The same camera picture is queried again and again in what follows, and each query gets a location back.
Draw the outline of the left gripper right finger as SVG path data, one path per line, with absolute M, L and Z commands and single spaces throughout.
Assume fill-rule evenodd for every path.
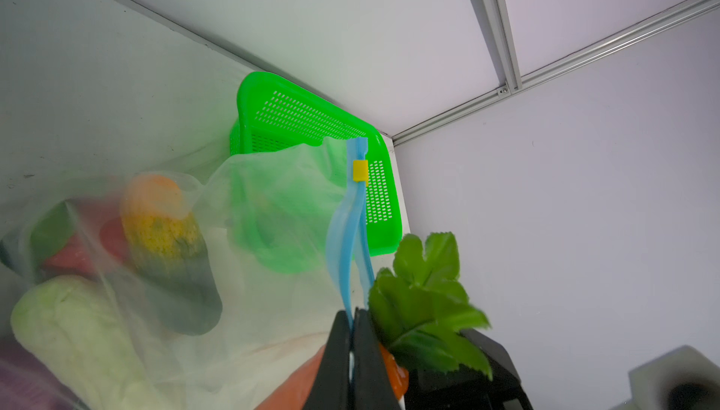
M 355 410 L 401 410 L 369 312 L 356 309 L 352 329 L 352 404 Z

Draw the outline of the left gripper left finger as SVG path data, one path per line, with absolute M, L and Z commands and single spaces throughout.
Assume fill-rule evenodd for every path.
M 348 410 L 351 406 L 352 329 L 345 310 L 336 314 L 320 367 L 303 410 Z

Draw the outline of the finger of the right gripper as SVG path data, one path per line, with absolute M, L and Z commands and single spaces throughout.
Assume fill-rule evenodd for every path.
M 407 409 L 530 409 L 518 370 L 507 350 L 491 338 L 466 329 L 462 336 L 489 360 L 492 378 L 466 366 L 451 373 L 411 373 L 404 396 Z

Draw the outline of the green toy leafy vegetable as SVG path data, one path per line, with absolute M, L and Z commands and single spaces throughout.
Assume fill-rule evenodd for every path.
M 451 232 L 404 236 L 392 266 L 377 273 L 369 313 L 381 345 L 399 366 L 442 374 L 466 367 L 493 378 L 486 354 L 462 335 L 489 329 L 491 322 L 470 302 L 460 276 Z

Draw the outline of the clear zip bag blue zipper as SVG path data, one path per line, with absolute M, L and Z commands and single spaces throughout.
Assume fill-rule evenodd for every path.
M 336 314 L 352 304 L 352 268 L 363 288 L 372 284 L 365 223 L 364 138 L 328 138 L 318 147 L 295 146 L 276 153 L 228 158 L 206 181 L 170 171 L 120 176 L 86 176 L 55 181 L 30 196 L 1 238 L 1 340 L 13 338 L 11 312 L 28 290 L 58 276 L 98 284 L 125 324 L 152 384 L 174 409 L 251 409 L 264 401 L 325 343 Z M 214 329 L 190 336 L 167 329 L 153 312 L 143 281 L 127 262 L 94 277 L 52 274 L 35 266 L 31 229 L 54 205 L 68 198 L 120 202 L 129 182 L 156 174 L 175 181 L 202 230 L 223 311 Z M 260 264 L 249 245 L 237 242 L 249 199 L 233 202 L 232 181 L 241 174 L 262 201 L 290 190 L 307 195 L 320 216 L 307 227 L 297 216 L 272 231 L 274 239 L 309 245 L 320 265 L 313 271 L 283 274 Z

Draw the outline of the yellow green toy corn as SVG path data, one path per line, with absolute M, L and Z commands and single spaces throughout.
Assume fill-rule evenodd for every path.
M 199 336 L 214 329 L 223 305 L 206 240 L 184 192 L 172 179 L 132 179 L 120 202 L 130 263 L 146 299 L 170 331 Z

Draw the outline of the green plastic basket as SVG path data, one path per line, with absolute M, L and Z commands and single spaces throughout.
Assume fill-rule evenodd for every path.
M 390 154 L 380 132 L 369 123 L 327 102 L 302 87 L 268 72 L 254 72 L 241 82 L 237 94 L 238 120 L 230 133 L 233 155 L 276 153 L 300 145 L 320 146 L 328 138 L 367 140 L 369 163 L 365 223 L 371 256 L 392 254 L 402 237 L 401 205 Z M 241 174 L 232 178 L 232 202 L 249 199 L 256 208 L 246 211 L 249 222 L 234 232 L 234 239 L 249 245 L 257 260 L 271 271 L 298 274 L 317 269 L 320 262 L 299 241 L 274 239 L 272 231 L 293 216 L 307 227 L 320 216 L 307 195 L 290 190 L 279 198 L 262 201 Z

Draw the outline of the white toy radish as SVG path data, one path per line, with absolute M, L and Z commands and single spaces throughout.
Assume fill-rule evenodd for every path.
M 19 344 L 91 409 L 174 409 L 104 290 L 83 277 L 34 286 L 10 315 Z

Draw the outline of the red toy pepper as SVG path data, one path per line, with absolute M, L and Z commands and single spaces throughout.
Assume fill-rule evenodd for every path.
M 35 266 L 52 274 L 94 277 L 127 262 L 119 197 L 68 198 L 54 205 L 31 229 Z

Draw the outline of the purple toy onion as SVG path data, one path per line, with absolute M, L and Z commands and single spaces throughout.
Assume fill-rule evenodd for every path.
M 2 409 L 74 409 L 76 396 L 13 338 L 1 340 Z

